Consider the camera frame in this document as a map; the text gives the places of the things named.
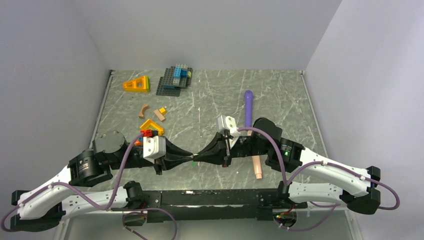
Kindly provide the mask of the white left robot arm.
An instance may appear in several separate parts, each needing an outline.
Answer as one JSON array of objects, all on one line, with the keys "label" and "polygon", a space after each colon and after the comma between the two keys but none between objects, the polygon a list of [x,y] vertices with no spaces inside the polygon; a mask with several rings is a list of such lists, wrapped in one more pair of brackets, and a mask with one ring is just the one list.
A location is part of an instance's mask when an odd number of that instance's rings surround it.
[{"label": "white left robot arm", "polygon": [[138,182],[121,185],[125,169],[152,167],[157,174],[192,159],[157,131],[146,130],[128,142],[118,131],[93,140],[54,177],[33,190],[12,194],[6,232],[42,232],[85,213],[139,210],[148,201]]}]

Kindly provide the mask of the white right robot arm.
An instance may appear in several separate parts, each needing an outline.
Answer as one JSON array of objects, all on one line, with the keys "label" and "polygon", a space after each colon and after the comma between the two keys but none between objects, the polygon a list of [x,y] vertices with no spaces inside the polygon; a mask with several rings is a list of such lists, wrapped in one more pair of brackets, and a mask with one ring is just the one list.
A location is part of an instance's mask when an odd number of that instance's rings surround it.
[{"label": "white right robot arm", "polygon": [[282,208],[305,202],[345,205],[349,210],[372,215],[381,205],[377,190],[379,168],[356,168],[319,155],[302,144],[286,139],[283,130],[271,120],[260,117],[253,123],[251,135],[243,136],[230,116],[217,120],[213,140],[193,156],[195,162],[228,167],[232,159],[266,155],[265,165],[282,175],[305,174],[324,183],[280,181],[276,203]]}]

